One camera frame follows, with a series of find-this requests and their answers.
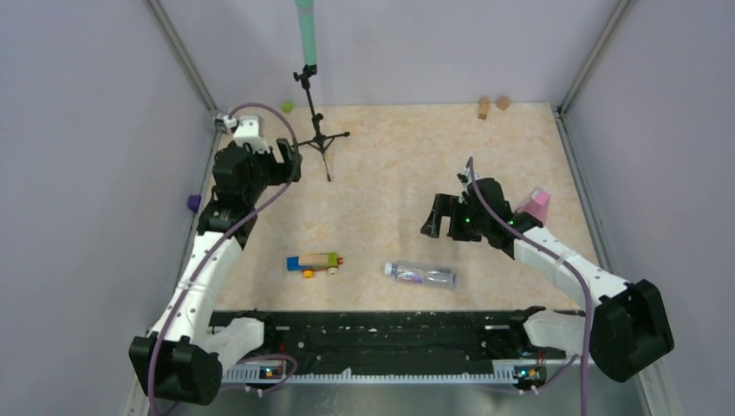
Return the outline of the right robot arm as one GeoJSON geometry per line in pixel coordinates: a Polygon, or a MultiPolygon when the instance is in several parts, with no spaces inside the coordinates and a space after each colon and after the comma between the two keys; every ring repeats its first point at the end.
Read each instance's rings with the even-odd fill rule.
{"type": "Polygon", "coordinates": [[[582,307],[583,315],[544,308],[523,310],[508,334],[511,351],[531,357],[540,348],[589,354],[611,380],[629,380],[674,349],[673,333],[659,289],[616,276],[567,247],[527,211],[512,210],[493,178],[459,175],[463,192],[438,193],[421,234],[437,238],[449,218],[454,241],[486,240],[512,260],[541,273],[582,307]]]}

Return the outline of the clear plastic bottle white cap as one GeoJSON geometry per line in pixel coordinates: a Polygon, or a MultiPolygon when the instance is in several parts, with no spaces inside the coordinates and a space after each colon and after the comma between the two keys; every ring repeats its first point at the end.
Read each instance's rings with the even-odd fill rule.
{"type": "Polygon", "coordinates": [[[457,272],[453,268],[409,261],[389,263],[396,265],[394,275],[389,276],[396,282],[418,284],[438,289],[456,288],[457,272]]]}

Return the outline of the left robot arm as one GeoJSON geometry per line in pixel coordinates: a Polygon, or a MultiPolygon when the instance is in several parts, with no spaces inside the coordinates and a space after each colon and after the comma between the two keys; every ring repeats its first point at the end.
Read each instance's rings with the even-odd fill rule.
{"type": "Polygon", "coordinates": [[[266,150],[233,140],[215,153],[211,196],[185,270],[161,317],[128,349],[152,411],[156,400],[209,405],[224,373],[249,352],[257,358],[275,353],[278,336],[258,319],[236,318],[212,333],[211,318],[258,214],[299,180],[301,161],[295,141],[287,139],[266,150]]]}

